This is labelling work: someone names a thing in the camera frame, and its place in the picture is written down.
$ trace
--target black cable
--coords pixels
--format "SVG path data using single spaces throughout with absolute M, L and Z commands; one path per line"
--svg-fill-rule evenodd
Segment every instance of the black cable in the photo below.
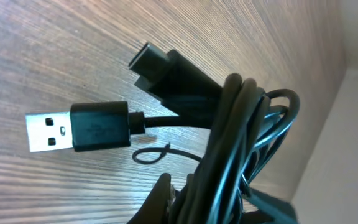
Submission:
M 273 98 L 286 97 L 289 106 L 270 106 Z M 146 118 L 147 128 L 191 126 L 210 128 L 203 158 L 188 152 L 165 148 L 136 151 L 132 158 L 152 164 L 167 153 L 200 161 L 194 176 L 170 207 L 169 223 L 238 223 L 242 194 L 250 195 L 250 182 L 272 158 L 298 114 L 300 101 L 291 90 L 265 93 L 255 80 L 228 76 L 213 123 L 181 117 Z M 160 152 L 154 161 L 142 161 L 137 155 Z

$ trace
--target wood grain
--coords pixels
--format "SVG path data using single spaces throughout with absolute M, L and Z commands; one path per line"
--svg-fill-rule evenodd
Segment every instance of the wood grain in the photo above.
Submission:
M 29 153 L 25 113 L 127 100 L 147 116 L 173 115 L 127 69 L 146 41 L 177 49 L 220 84 L 238 72 L 299 94 L 296 123 L 253 183 L 290 200 L 346 68 L 338 2 L 0 0 L 0 223 L 124 223 L 162 172 L 183 187 L 195 162 L 169 155 L 141 166 L 131 154 L 171 142 L 202 156 L 206 130 L 150 129 L 125 149 Z

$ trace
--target silver connector tip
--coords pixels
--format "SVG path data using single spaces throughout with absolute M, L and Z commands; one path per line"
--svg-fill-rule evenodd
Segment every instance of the silver connector tip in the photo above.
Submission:
M 30 152 L 42 152 L 73 147 L 70 112 L 27 114 L 25 125 Z

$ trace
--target wooden surface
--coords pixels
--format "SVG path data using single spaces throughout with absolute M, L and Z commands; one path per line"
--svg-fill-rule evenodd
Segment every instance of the wooden surface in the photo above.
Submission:
M 179 50 L 220 84 L 239 72 L 299 94 L 296 123 L 253 183 L 290 200 L 346 67 L 338 8 L 328 0 L 0 0 L 0 223 L 124 223 L 162 172 L 183 187 L 195 162 L 169 155 L 141 166 L 131 154 L 170 141 L 202 156 L 206 130 L 150 129 L 124 149 L 29 153 L 28 112 L 127 100 L 132 111 L 172 115 L 127 69 L 147 40 Z

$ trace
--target cord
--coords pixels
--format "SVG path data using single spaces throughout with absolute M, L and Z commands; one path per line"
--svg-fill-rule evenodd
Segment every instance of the cord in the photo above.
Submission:
M 286 97 L 289 105 L 270 106 L 271 99 Z M 249 184 L 272 158 L 283 142 L 300 108 L 298 95 L 291 90 L 265 93 L 255 80 L 238 74 L 228 76 L 212 123 L 181 117 L 146 118 L 146 128 L 191 126 L 209 128 L 203 158 L 165 148 L 136 151 L 132 158 L 141 164 L 158 162 L 167 153 L 199 161 L 194 176 L 170 207 L 169 223 L 238 223 L 242 194 L 251 195 Z M 141 153 L 160 152 L 153 161 L 137 158 Z

